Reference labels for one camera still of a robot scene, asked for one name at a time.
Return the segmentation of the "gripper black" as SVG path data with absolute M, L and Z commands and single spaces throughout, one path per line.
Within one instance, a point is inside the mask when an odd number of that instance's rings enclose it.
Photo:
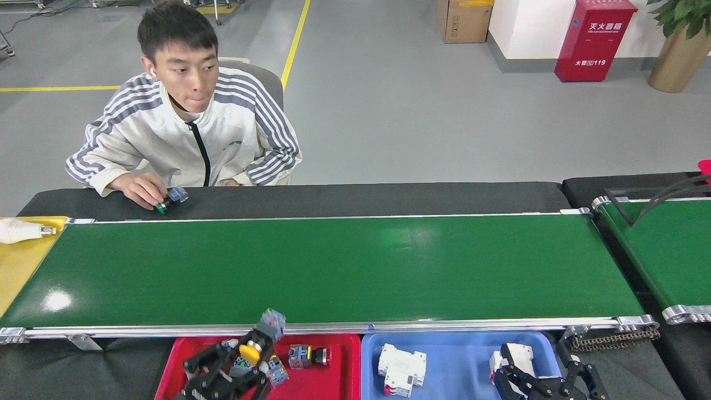
M 234 361 L 233 349 L 214 343 L 183 362 L 188 382 L 175 399 L 238 399 L 252 392 L 251 399 L 269 395 L 269 364 L 257 366 L 247 361 Z
M 505 343 L 493 352 L 493 385 L 502 399 L 609 399 L 593 364 L 584 364 L 571 354 L 564 340 L 558 341 L 558 355 L 567 370 L 560 382 L 538 378 L 533 367 L 533 350 L 518 343 Z M 581 378 L 588 395 L 575 386 Z

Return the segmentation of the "person's right hand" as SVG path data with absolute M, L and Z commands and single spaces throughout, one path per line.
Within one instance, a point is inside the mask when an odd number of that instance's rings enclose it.
M 146 210 L 153 210 L 168 197 L 165 184 L 153 173 L 122 174 L 107 187 L 122 192 L 126 198 Z

